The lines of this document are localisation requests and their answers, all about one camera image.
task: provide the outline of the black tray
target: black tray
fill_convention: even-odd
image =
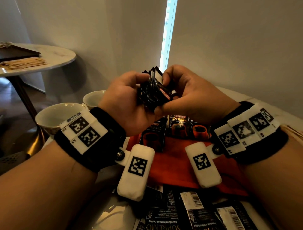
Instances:
[[[19,46],[0,48],[0,62],[18,60],[29,57],[39,57],[41,53]]]

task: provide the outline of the black table leg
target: black table leg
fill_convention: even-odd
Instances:
[[[28,130],[26,133],[22,134],[14,143],[10,153],[16,153],[19,151],[25,151],[30,156],[39,152],[43,145],[45,144],[49,135],[41,128],[35,121],[37,111],[32,104],[29,96],[27,95],[25,89],[23,88],[23,81],[20,76],[7,77],[15,88],[17,94],[19,95],[21,101],[25,105],[27,111],[31,115],[34,123],[37,127]]]

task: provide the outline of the white bowl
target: white bowl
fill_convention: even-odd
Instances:
[[[55,135],[60,129],[60,123],[86,109],[78,103],[61,103],[41,110],[35,117],[38,125],[43,127],[48,134]]]
[[[106,90],[99,90],[86,94],[83,97],[84,104],[88,107],[89,110],[91,110],[93,107],[98,106],[105,92]]]

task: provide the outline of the floor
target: floor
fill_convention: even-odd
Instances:
[[[24,86],[37,112],[52,105],[44,93]],[[0,121],[0,157],[12,154],[14,141],[27,130],[34,128],[35,124],[23,105],[14,87],[6,78],[0,78],[0,114],[5,113]]]

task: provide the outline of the fingernail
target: fingernail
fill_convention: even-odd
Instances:
[[[161,107],[160,106],[156,107],[154,113],[156,116],[162,116],[163,113]]]

